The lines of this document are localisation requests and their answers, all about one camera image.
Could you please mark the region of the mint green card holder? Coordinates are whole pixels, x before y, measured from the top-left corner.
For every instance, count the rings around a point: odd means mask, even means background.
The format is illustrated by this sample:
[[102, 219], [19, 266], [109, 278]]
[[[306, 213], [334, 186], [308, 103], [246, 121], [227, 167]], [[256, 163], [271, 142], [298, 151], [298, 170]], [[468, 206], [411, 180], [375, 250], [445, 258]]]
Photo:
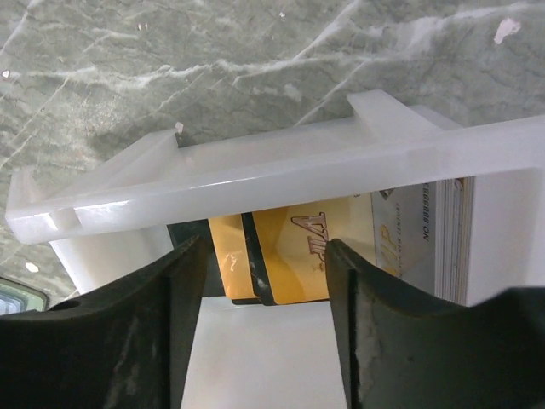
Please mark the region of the mint green card holder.
[[0, 297], [0, 315], [44, 311], [49, 305], [43, 292], [5, 278], [0, 279]]

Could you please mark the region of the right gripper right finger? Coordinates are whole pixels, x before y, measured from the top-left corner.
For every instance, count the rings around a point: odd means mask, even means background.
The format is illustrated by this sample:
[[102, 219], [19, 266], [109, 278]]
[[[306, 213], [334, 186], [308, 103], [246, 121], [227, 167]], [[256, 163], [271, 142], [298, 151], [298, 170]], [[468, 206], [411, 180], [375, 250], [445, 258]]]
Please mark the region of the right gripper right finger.
[[326, 245], [325, 261], [349, 407], [543, 407], [543, 288], [514, 287], [463, 307], [339, 239]]

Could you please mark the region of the black credit card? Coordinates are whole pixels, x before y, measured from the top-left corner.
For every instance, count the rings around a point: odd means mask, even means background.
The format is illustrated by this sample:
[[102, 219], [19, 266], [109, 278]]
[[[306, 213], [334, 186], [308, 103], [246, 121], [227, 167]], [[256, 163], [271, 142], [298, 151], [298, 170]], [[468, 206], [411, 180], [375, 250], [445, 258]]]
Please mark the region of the black credit card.
[[194, 236], [204, 240], [204, 297], [225, 296], [235, 305], [276, 304], [250, 213], [171, 224], [168, 230], [173, 246]]

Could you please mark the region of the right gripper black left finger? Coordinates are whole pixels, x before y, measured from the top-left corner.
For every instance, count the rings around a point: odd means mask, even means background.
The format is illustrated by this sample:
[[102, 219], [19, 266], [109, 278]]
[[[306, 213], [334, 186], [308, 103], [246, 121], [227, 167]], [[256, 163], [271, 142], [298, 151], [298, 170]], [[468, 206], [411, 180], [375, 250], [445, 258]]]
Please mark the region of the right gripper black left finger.
[[2, 407], [180, 407], [206, 275], [195, 237], [49, 310], [4, 315]]

